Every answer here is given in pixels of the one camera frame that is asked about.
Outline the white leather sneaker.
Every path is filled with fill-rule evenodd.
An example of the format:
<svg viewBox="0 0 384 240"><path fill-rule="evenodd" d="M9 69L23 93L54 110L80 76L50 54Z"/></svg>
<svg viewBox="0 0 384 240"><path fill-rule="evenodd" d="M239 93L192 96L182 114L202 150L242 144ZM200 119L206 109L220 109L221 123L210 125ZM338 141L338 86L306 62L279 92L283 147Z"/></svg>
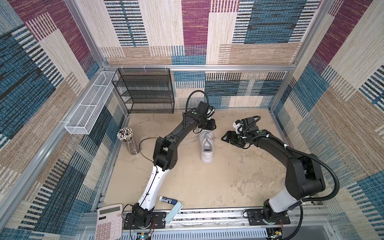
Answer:
<svg viewBox="0 0 384 240"><path fill-rule="evenodd" d="M199 141L201 146L201 160L203 163L209 164L214 157L214 135L213 131L202 130L199 133Z"/></svg>

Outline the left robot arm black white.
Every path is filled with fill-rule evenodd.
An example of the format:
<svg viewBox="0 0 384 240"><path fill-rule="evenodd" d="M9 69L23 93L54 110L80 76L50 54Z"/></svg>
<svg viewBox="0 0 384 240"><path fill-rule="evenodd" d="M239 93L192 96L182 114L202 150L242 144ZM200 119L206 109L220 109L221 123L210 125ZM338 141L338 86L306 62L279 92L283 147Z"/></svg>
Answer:
<svg viewBox="0 0 384 240"><path fill-rule="evenodd" d="M197 108L183 113L181 123L167 136L158 137L153 154L153 169L148 184L137 203L132 207L133 223L148 227L160 188L171 169L178 161L178 147L183 139L196 128L213 131L216 122L212 119L215 108L200 102Z"/></svg>

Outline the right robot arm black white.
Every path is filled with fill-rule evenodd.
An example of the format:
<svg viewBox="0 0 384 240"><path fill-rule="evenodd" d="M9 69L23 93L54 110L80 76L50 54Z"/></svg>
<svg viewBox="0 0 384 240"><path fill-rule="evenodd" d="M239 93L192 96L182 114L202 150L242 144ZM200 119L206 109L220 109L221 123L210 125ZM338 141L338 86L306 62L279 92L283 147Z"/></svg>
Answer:
<svg viewBox="0 0 384 240"><path fill-rule="evenodd" d="M250 146L261 148L286 167L285 184L280 193L264 202L262 216L266 224L274 224L288 210L298 206L304 198L325 190L326 184L321 165L313 160L314 155L298 153L267 130L260 130L255 116L237 120L234 131L227 131L221 138L241 149Z"/></svg>

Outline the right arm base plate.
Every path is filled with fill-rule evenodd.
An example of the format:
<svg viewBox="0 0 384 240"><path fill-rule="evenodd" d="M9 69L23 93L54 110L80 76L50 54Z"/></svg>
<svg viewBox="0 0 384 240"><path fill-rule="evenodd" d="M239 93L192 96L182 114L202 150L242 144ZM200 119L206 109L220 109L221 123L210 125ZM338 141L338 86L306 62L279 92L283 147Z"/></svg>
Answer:
<svg viewBox="0 0 384 240"><path fill-rule="evenodd" d="M275 213L263 209L248 209L243 212L243 217L249 221L250 226L289 225L291 223L287 212Z"/></svg>

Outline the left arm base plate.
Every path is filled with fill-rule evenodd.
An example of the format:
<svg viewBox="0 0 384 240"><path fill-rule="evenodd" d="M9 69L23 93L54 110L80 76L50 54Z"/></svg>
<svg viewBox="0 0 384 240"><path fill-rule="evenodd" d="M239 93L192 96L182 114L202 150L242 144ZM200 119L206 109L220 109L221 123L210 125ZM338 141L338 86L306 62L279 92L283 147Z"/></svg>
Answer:
<svg viewBox="0 0 384 240"><path fill-rule="evenodd" d="M123 222L123 230L164 229L166 215L166 212L152 212L146 217L139 217L134 213L127 213Z"/></svg>

